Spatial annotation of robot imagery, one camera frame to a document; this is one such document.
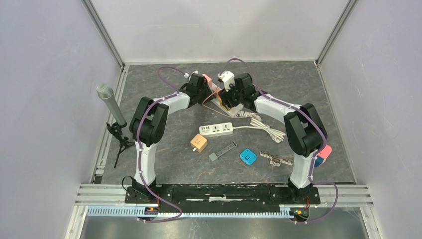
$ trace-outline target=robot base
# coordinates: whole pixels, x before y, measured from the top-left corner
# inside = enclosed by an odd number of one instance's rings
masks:
[[[152,190],[176,204],[184,213],[279,212],[280,204],[305,205],[307,197],[310,204],[321,203],[318,188],[313,186],[300,196],[292,194],[294,190],[291,187],[280,184],[162,184]],[[128,187],[125,203],[151,203],[147,196],[135,195],[131,193],[133,191]],[[160,203],[159,211],[177,212],[164,203]]]

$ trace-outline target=gray plastic part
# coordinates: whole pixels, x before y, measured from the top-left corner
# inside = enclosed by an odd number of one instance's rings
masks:
[[[212,153],[210,155],[208,155],[208,158],[211,159],[211,161],[215,161],[216,159],[218,159],[217,155],[215,153]]]
[[[232,141],[229,146],[220,150],[218,153],[212,153],[212,154],[208,155],[208,158],[210,158],[211,161],[215,161],[216,159],[220,158],[223,154],[227,153],[229,150],[231,150],[232,148],[235,148],[235,147],[237,147],[237,144],[234,141]]]

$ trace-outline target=white backdrop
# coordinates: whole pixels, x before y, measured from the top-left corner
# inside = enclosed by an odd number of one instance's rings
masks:
[[[422,4],[358,1],[322,76],[386,239],[421,238]],[[410,214],[403,207],[410,206]]]
[[[119,67],[82,2],[0,1],[0,238],[61,239]]]
[[[92,0],[126,63],[315,60],[347,0]]]

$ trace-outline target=white cable bundle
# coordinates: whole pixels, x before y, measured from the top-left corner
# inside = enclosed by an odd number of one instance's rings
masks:
[[[239,127],[233,127],[233,129],[237,129],[237,128],[256,128],[256,129],[263,129],[265,130],[270,137],[273,139],[273,141],[275,141],[276,143],[280,143],[281,141],[284,140],[284,136],[286,135],[285,133],[270,128],[269,125],[264,124],[262,122],[262,119],[259,115],[257,115],[256,113],[251,113],[251,112],[246,112],[246,111],[239,111],[238,113],[238,117],[251,117],[251,125],[252,126],[239,126]]]

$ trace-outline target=gray marble floor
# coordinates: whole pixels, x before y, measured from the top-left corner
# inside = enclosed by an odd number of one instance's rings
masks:
[[[217,73],[223,63],[179,64],[173,65],[183,71],[198,70],[217,82]],[[261,89],[271,95],[295,104],[314,104],[324,126],[328,132],[328,144],[333,153],[327,162],[315,169],[316,181],[352,182],[353,175],[346,158],[345,150],[334,121],[327,95],[313,62],[256,62],[251,63],[256,72],[254,79]],[[157,76],[160,65],[130,66],[120,103],[121,109],[128,122],[139,100],[162,97],[174,92]],[[248,72],[241,63],[230,63],[227,70],[234,74]],[[171,69],[163,70],[163,75],[178,86],[186,82],[179,72]],[[263,122],[275,129],[285,132],[284,125],[268,116],[261,116]],[[282,164],[275,167],[269,160],[259,156],[260,151],[267,151],[274,155],[293,160],[287,140],[275,143],[269,135],[259,129],[236,129],[231,135],[210,138],[208,146],[203,152],[192,152],[190,140],[198,133],[201,125],[232,122],[233,126],[249,125],[250,119],[230,119],[221,116],[203,106],[193,106],[168,116],[164,136],[157,148],[155,172],[157,183],[282,183],[287,182],[292,172],[292,166]],[[130,135],[128,127],[125,135]],[[218,152],[231,140],[237,142],[238,147],[231,150],[219,160],[211,162],[208,155]],[[255,163],[248,166],[239,158],[240,153],[249,148],[258,155]],[[118,141],[113,139],[110,145],[103,184],[119,184],[126,175],[133,176],[136,168],[135,148],[125,151],[119,159],[117,168],[113,168],[115,156],[118,152]]]

